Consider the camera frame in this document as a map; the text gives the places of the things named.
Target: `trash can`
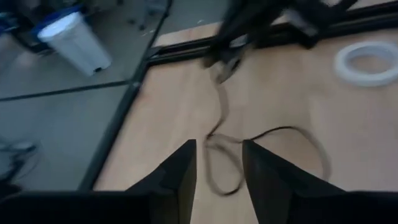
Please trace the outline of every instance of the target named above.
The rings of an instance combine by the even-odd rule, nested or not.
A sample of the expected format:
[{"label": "trash can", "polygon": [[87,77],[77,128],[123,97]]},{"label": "trash can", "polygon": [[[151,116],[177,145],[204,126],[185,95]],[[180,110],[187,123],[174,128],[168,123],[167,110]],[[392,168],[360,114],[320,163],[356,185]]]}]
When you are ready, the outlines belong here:
[{"label": "trash can", "polygon": [[37,37],[88,76],[111,65],[111,57],[80,12],[71,13],[47,25]]}]

